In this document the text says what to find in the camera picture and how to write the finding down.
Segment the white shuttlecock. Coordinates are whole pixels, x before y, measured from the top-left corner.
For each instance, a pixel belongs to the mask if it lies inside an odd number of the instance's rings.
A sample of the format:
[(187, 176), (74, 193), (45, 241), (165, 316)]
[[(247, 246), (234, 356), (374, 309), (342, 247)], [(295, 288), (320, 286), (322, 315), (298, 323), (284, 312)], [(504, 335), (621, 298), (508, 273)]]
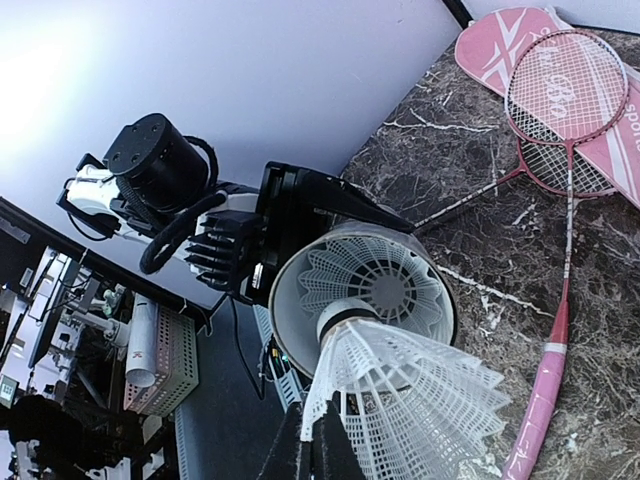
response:
[(309, 250), (306, 260), (298, 283), (307, 312), (355, 298), (387, 324), (451, 342), (453, 310), (445, 286), (429, 262), (406, 246), (375, 236), (338, 237)]
[(503, 377), (448, 344), (387, 325), (366, 302), (330, 303), (317, 322), (320, 355), (300, 438), (337, 398), (339, 419), (368, 479), (454, 479), (486, 452), (510, 397)]

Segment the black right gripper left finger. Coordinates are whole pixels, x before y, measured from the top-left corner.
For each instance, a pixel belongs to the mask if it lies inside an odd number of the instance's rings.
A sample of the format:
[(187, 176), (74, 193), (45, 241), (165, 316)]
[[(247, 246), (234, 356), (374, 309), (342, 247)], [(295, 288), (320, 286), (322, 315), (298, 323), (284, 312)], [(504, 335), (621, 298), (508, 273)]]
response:
[(258, 480), (302, 480), (311, 477), (311, 447), (301, 438), (303, 407), (291, 404), (257, 476)]

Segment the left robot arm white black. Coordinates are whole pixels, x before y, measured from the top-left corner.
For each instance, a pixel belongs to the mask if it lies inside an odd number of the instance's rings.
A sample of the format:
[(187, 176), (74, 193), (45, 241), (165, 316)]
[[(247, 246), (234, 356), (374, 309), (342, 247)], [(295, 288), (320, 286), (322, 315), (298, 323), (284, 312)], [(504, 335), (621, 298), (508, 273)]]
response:
[(113, 211), (150, 240), (141, 272), (158, 272), (183, 248), (198, 281), (249, 305), (267, 305), (278, 272), (334, 215), (415, 229), (349, 182), (301, 166), (268, 162), (259, 189), (221, 182), (214, 149), (160, 113), (125, 126), (105, 161), (123, 197)]

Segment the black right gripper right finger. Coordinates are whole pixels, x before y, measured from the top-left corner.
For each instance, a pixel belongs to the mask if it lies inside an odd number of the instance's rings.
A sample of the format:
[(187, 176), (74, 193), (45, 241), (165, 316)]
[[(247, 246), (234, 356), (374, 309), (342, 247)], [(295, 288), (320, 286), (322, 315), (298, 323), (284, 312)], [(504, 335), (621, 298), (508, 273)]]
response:
[(334, 402), (313, 422), (309, 478), (315, 480), (365, 480)]

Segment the white shuttlecock tube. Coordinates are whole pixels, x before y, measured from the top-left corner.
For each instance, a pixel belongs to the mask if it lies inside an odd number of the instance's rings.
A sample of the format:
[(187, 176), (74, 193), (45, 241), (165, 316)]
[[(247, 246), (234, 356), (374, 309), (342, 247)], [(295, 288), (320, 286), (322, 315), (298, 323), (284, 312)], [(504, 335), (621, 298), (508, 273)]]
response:
[(273, 333), (304, 377), (313, 377), (320, 357), (321, 312), (347, 298), (367, 303), (386, 324), (445, 344), (456, 339), (451, 288), (417, 237), (347, 221), (295, 253), (271, 287)]

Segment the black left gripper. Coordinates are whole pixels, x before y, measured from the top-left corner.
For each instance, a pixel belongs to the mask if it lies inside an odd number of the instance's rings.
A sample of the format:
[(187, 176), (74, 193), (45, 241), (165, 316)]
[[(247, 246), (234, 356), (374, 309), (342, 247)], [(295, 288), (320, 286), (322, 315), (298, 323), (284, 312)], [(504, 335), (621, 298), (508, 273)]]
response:
[(257, 198), (260, 223), (249, 240), (241, 300), (266, 305), (284, 264), (328, 230), (331, 214), (402, 233), (415, 225), (383, 209), (355, 186), (309, 168), (270, 161)]

